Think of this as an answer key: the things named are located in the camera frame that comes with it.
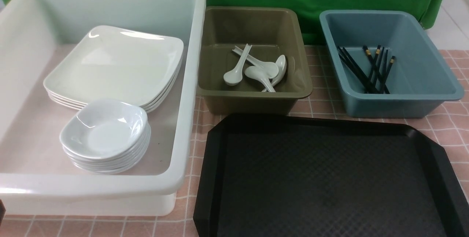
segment white plastic bin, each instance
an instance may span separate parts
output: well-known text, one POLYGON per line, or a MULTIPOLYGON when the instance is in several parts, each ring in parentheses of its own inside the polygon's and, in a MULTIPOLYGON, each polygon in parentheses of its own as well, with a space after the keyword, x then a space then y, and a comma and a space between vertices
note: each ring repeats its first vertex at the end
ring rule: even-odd
POLYGON ((189 155, 206 0, 11 0, 0 12, 0 199, 8 214, 166 215, 189 155), (178 37, 176 83, 149 114, 151 144, 119 175, 90 175, 63 153, 76 111, 49 100, 42 80, 98 25, 178 37))

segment black plastic serving tray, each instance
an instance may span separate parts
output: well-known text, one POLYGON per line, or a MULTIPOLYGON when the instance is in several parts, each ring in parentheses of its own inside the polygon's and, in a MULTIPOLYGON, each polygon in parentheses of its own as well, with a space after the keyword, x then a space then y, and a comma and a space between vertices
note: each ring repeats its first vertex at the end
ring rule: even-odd
POLYGON ((469 236, 444 149, 408 125, 230 115, 208 134, 201 237, 469 236))

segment blue plastic bin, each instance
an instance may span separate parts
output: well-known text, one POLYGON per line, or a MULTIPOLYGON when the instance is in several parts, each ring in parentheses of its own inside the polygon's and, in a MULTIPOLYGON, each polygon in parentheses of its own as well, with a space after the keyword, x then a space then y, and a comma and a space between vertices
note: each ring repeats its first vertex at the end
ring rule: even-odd
POLYGON ((347 114, 360 118, 422 118, 448 100, 459 100, 464 89, 417 20, 397 11, 329 10, 321 26, 335 68, 347 114), (337 46, 345 47, 368 75, 371 65, 362 47, 378 45, 396 56, 386 81, 390 94, 365 94, 345 66, 337 46))

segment black chopstick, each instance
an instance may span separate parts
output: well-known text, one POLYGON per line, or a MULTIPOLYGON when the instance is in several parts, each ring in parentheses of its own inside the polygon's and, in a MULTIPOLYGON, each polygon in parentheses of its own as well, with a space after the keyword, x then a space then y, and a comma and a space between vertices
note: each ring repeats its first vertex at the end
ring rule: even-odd
POLYGON ((371 82, 367 80, 367 77, 363 70, 359 67, 359 65, 355 62, 355 60, 352 58, 352 56, 348 53, 348 51, 345 49, 345 47, 337 47, 339 50, 339 57, 342 60, 342 62, 347 65, 347 67, 355 74, 355 76, 360 80, 362 83, 363 87, 365 87, 365 90, 367 90, 370 93, 379 93, 377 88, 374 87, 371 82))
MULTIPOLYGON (((383 83, 384 81, 384 77, 381 75, 380 73, 380 67, 381 67, 381 62, 383 60, 383 56, 384 56, 384 47, 383 47, 383 50, 380 52, 380 58, 379 58, 379 61, 378 61, 378 65, 377 66, 374 66, 373 69, 375 70, 375 78, 373 80, 373 86, 376 86, 376 82, 377 80, 380 80, 381 84, 383 83)), ((389 94, 389 90, 387 89, 386 85, 384 86, 384 91, 386 94, 389 94)))
POLYGON ((386 83, 386 80, 387 80, 387 76, 389 75, 389 72, 390 72, 391 67, 394 64, 395 60, 396 60, 396 57, 392 56, 391 60, 389 61, 389 67, 387 67, 386 74, 384 75, 384 80, 381 84, 380 93, 384 93, 384 87, 385 87, 385 83, 386 83))
MULTIPOLYGON (((368 49, 367 46, 363 46, 363 50, 365 51, 365 55, 368 57, 368 60, 370 61, 371 64, 376 64, 376 60, 378 59, 378 55, 380 55, 380 50, 381 50, 381 46, 378 45, 378 47, 376 48, 376 52, 375 52, 375 57, 373 58, 372 57, 372 53, 370 52, 370 50, 368 49)), ((370 73, 368 74, 368 81, 371 82, 372 81, 372 77, 373 77, 373 72, 374 70, 370 70, 370 73)))
POLYGON ((388 49, 386 49, 386 55, 385 55, 385 58, 384 58, 384 64, 383 64, 383 75, 386 75, 386 66, 387 66, 387 51, 388 49))

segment white ceramic spoon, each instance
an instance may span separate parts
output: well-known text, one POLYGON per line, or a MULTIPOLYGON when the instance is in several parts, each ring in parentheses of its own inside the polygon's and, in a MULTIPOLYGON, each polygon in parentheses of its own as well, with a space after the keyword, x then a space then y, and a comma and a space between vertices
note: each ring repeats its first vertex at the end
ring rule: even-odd
POLYGON ((273 78, 272 87, 275 87, 275 85, 277 85, 283 79, 283 76, 285 76, 285 72, 287 71, 287 59, 285 58, 285 55, 280 55, 280 57, 278 57, 277 61, 275 62, 275 65, 277 65, 280 72, 275 78, 273 78))
MULTIPOLYGON (((239 47, 234 47, 233 52, 235 52, 238 55, 241 55, 243 53, 243 51, 239 47)), ((263 61, 260 61, 259 59, 255 58, 251 55, 248 55, 248 57, 246 59, 252 65, 255 65, 256 67, 263 68, 265 70, 265 72, 267 73, 267 76, 270 79, 275 78, 279 73, 278 66, 276 66, 273 62, 263 62, 263 61)))
POLYGON ((252 78, 261 82, 269 92, 275 92, 272 85, 270 84, 270 80, 267 76, 267 73, 265 73, 265 71, 262 68, 251 66, 251 67, 248 67, 244 71, 244 74, 249 78, 252 78))
POLYGON ((243 66, 244 62, 246 62, 246 58, 248 57, 251 47, 251 45, 246 44, 236 66, 223 75, 223 80, 227 85, 234 86, 243 80, 243 66))

